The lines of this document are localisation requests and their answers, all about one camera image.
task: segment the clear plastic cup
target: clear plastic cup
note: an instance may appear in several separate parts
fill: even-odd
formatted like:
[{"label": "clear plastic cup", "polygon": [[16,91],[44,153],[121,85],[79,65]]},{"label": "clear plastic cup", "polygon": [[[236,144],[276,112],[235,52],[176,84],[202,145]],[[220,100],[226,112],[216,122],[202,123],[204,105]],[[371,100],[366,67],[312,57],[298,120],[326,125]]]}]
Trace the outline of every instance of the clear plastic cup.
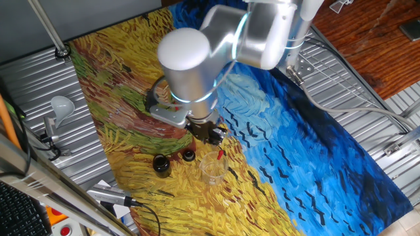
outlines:
[{"label": "clear plastic cup", "polygon": [[199,168],[201,169],[201,179],[208,185],[215,186],[223,181],[224,175],[228,172],[228,159],[225,155],[220,160],[217,159],[219,153],[212,151],[207,153]]}]

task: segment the painted mat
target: painted mat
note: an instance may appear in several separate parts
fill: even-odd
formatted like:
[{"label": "painted mat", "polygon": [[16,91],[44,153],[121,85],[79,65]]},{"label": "painted mat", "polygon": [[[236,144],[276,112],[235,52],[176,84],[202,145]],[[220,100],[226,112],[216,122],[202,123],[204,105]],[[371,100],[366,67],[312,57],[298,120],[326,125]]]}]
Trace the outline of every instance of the painted mat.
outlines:
[{"label": "painted mat", "polygon": [[[198,165],[213,147],[150,117],[146,90],[162,76],[158,43],[171,30],[199,28],[215,4],[185,1],[72,41],[72,59],[120,187],[152,207],[162,235],[377,235],[412,209],[375,161],[279,71],[237,64],[218,89],[230,137],[230,169],[208,187]],[[158,93],[170,98],[167,87]],[[185,148],[198,158],[186,163]],[[158,178],[157,153],[172,174]],[[132,211],[142,235],[154,217]]]}]

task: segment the wooden floor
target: wooden floor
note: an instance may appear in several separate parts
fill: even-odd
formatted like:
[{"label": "wooden floor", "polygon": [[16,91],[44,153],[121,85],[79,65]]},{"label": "wooden floor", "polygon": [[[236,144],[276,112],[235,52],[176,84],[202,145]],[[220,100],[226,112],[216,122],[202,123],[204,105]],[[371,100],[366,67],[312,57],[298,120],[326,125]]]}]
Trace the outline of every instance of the wooden floor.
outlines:
[{"label": "wooden floor", "polygon": [[355,0],[340,14],[325,0],[315,26],[383,98],[420,81],[420,41],[411,42],[399,29],[420,18],[415,0]]},{"label": "wooden floor", "polygon": [[379,236],[420,236],[420,206],[394,222]]}]

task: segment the black keyboard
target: black keyboard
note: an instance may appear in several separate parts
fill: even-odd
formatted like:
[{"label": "black keyboard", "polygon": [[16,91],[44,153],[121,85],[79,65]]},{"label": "black keyboard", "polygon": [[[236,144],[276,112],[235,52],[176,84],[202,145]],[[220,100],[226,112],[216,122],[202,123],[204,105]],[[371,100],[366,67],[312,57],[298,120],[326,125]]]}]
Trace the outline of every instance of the black keyboard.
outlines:
[{"label": "black keyboard", "polygon": [[49,235],[40,213],[29,196],[0,181],[0,235]]}]

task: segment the white cable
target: white cable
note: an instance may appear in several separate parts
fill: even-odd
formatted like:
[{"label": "white cable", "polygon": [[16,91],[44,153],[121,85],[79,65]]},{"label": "white cable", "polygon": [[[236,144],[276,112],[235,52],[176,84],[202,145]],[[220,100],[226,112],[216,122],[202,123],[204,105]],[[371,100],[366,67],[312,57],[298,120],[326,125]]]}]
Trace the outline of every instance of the white cable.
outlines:
[{"label": "white cable", "polygon": [[[325,75],[328,79],[330,79],[331,81],[333,81],[335,84],[342,86],[344,89],[346,89],[347,91],[351,92],[353,95],[355,95],[356,97],[358,97],[359,99],[379,108],[378,105],[370,102],[369,100],[366,100],[364,98],[362,98],[361,96],[358,96],[355,92],[351,91],[349,88],[347,88],[346,86],[340,84],[339,82],[336,82],[336,80],[334,80],[333,78],[331,78],[329,75],[327,75],[326,73],[324,73],[322,70],[320,70],[319,68],[317,68],[312,62],[310,62],[308,59],[306,59],[302,54],[299,53],[299,55],[306,60],[313,68],[315,68],[316,70],[318,70],[321,74]],[[333,71],[329,66],[325,65],[324,63],[322,63],[321,61],[319,61],[319,63],[321,63],[323,66],[327,67],[328,69],[330,69],[332,72],[336,73],[339,77],[341,77],[337,72]]]},{"label": "white cable", "polygon": [[391,111],[387,111],[385,109],[380,109],[380,108],[350,108],[350,109],[330,109],[330,108],[325,108],[323,106],[321,106],[320,104],[318,104],[317,102],[315,102],[315,100],[313,99],[313,97],[311,97],[311,95],[309,94],[308,89],[306,88],[305,84],[301,84],[301,88],[303,90],[303,92],[306,94],[306,96],[308,97],[308,99],[317,107],[320,108],[321,110],[324,110],[326,112],[330,112],[330,113],[348,113],[348,112],[357,112],[357,111],[375,111],[375,112],[379,112],[385,115],[390,115],[392,117],[394,117],[395,119],[407,124],[410,128],[415,129],[417,128],[413,123],[409,122],[407,119],[405,119],[404,117],[402,117],[401,115],[397,115]]}]

